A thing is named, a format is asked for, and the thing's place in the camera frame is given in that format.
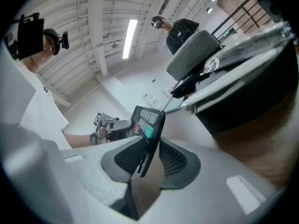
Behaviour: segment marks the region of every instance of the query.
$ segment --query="calculator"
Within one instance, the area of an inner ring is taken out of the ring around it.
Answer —
[[[136,106],[131,120],[133,127],[128,131],[127,137],[142,136],[145,140],[144,156],[140,161],[137,173],[145,176],[150,162],[155,154],[165,122],[165,112],[162,110]]]

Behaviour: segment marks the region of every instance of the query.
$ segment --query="person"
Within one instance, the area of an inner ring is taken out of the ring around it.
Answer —
[[[151,25],[168,33],[166,45],[173,55],[191,35],[199,31],[199,23],[188,19],[179,19],[171,23],[164,17],[155,16],[151,20]]]
[[[36,132],[44,140],[56,142],[60,149],[68,149],[70,146],[78,148],[100,144],[101,140],[95,133],[73,135],[62,132],[68,121],[56,106],[51,92],[44,87],[37,77],[39,67],[56,56],[59,50],[59,35],[53,29],[45,29],[43,32],[43,51],[16,63],[17,69],[36,90],[20,125]]]

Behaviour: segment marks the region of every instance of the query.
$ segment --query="man in black shirt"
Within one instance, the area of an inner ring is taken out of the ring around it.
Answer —
[[[151,20],[151,25],[168,33],[166,45],[173,55],[191,35],[199,31],[199,23],[188,19],[170,23],[164,17],[155,16]]]

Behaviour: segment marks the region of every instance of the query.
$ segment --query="black and white sign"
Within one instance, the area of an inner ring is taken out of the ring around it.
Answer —
[[[95,120],[94,120],[94,122],[93,122],[93,124],[94,124],[95,126],[98,125],[101,115],[102,115],[102,114],[98,113],[97,117],[95,117]]]

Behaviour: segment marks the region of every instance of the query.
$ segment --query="ceiling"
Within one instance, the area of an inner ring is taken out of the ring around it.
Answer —
[[[68,31],[70,48],[61,49],[38,71],[45,86],[67,100],[97,74],[115,74],[159,52],[166,35],[151,27],[153,16],[160,12],[171,21],[192,19],[200,9],[198,3],[199,0],[28,0],[17,16],[39,12],[40,18],[45,19],[44,28],[53,28],[59,35]],[[137,19],[138,24],[130,57],[123,60],[130,19]],[[112,42],[118,42],[118,46],[112,48]]]

